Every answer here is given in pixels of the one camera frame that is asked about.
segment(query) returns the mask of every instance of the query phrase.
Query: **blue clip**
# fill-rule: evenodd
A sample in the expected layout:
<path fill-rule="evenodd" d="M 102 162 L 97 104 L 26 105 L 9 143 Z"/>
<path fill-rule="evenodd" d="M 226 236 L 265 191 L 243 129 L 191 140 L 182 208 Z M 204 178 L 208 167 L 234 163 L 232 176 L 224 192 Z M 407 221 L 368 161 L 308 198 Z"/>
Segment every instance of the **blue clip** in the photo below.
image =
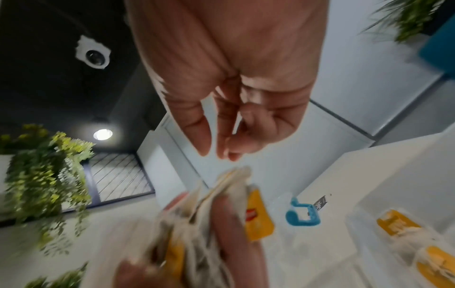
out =
<path fill-rule="evenodd" d="M 308 209 L 309 220 L 300 220 L 297 213 L 292 209 L 286 212 L 286 221 L 292 226 L 316 226 L 321 223 L 318 210 L 312 204 L 299 203 L 297 198 L 291 199 L 292 207 L 305 207 Z"/>

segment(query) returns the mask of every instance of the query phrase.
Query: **food wrapper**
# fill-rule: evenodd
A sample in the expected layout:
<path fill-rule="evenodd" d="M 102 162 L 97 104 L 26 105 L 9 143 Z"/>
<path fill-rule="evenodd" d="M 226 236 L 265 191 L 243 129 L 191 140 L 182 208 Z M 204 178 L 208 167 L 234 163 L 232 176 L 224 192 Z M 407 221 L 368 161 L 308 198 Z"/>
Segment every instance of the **food wrapper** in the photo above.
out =
<path fill-rule="evenodd" d="M 250 168 L 229 171 L 202 200 L 194 191 L 154 221 L 130 219 L 116 223 L 89 261 L 80 288 L 112 288 L 123 259 L 154 265 L 187 288 L 233 288 L 234 281 L 220 258 L 210 229 L 210 209 L 219 195 L 229 197 L 250 241 L 273 233 L 259 189 L 247 183 Z"/>

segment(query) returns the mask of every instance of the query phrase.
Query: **hanging plant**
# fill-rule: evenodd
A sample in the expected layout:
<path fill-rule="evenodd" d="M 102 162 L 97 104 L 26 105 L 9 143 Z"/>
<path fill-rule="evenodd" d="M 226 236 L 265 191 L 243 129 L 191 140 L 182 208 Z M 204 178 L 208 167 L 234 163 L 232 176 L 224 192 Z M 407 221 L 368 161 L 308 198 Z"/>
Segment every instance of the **hanging plant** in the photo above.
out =
<path fill-rule="evenodd" d="M 78 288 L 86 267 L 87 263 L 76 270 L 66 272 L 52 282 L 48 282 L 46 277 L 39 277 L 30 281 L 24 288 Z"/>
<path fill-rule="evenodd" d="M 71 243 L 64 234 L 62 204 L 76 210 L 75 235 L 79 236 L 87 217 L 85 207 L 91 201 L 81 161 L 93 155 L 94 144 L 62 132 L 50 137 L 40 125 L 24 125 L 23 129 L 17 139 L 0 138 L 0 154 L 13 153 L 5 180 L 6 208 L 17 224 L 41 219 L 38 246 L 46 255 L 68 253 Z"/>
<path fill-rule="evenodd" d="M 404 42 L 423 30 L 424 25 L 433 19 L 434 12 L 442 3 L 444 0 L 391 0 L 373 13 L 382 17 L 362 32 L 377 25 L 380 25 L 379 30 L 396 27 L 398 33 L 395 41 Z"/>

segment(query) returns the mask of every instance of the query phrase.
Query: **recessed light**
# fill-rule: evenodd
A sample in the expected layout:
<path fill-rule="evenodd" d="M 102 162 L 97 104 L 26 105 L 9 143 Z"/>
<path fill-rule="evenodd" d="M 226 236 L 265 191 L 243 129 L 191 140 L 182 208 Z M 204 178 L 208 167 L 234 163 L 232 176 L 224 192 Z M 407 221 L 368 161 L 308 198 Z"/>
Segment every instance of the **recessed light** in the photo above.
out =
<path fill-rule="evenodd" d="M 96 140 L 106 140 L 112 137 L 112 131 L 109 129 L 101 129 L 96 131 L 95 134 L 93 134 L 93 137 Z"/>

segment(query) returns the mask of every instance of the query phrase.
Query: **yellow packet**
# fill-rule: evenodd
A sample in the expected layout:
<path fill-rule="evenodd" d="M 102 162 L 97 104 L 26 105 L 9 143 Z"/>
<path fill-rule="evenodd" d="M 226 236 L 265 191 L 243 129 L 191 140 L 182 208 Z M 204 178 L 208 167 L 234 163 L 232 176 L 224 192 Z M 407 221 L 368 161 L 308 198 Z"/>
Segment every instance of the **yellow packet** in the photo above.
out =
<path fill-rule="evenodd" d="M 431 267 L 428 263 L 417 261 L 416 267 L 419 273 L 437 288 L 455 288 L 455 257 L 436 246 L 425 249 L 429 261 L 437 266 Z"/>
<path fill-rule="evenodd" d="M 245 232 L 249 241 L 256 241 L 273 233 L 275 225 L 270 219 L 258 189 L 250 193 L 246 206 Z"/>
<path fill-rule="evenodd" d="M 387 211 L 381 218 L 377 219 L 376 222 L 379 227 L 383 228 L 390 236 L 409 227 L 421 227 L 419 224 L 393 209 Z"/>
<path fill-rule="evenodd" d="M 185 246 L 180 240 L 173 239 L 172 234 L 169 237 L 164 260 L 166 261 L 164 269 L 169 272 L 173 278 L 180 280 L 182 278 L 183 264 L 185 261 Z"/>

